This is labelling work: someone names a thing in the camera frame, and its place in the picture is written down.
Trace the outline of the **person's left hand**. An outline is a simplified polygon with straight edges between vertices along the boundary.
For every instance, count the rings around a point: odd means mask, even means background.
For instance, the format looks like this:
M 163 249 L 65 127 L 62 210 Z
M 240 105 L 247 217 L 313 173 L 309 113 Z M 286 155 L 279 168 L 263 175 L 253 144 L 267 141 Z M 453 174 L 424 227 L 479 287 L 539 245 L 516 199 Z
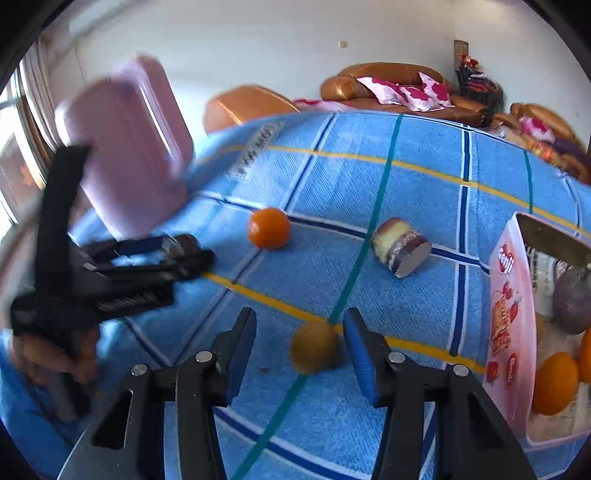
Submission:
M 76 332 L 77 357 L 70 358 L 61 348 L 44 338 L 15 336 L 1 331 L 1 395 L 23 390 L 27 384 L 46 387 L 51 374 L 69 374 L 81 385 L 90 385 L 98 376 L 97 343 L 100 329 L 95 326 Z

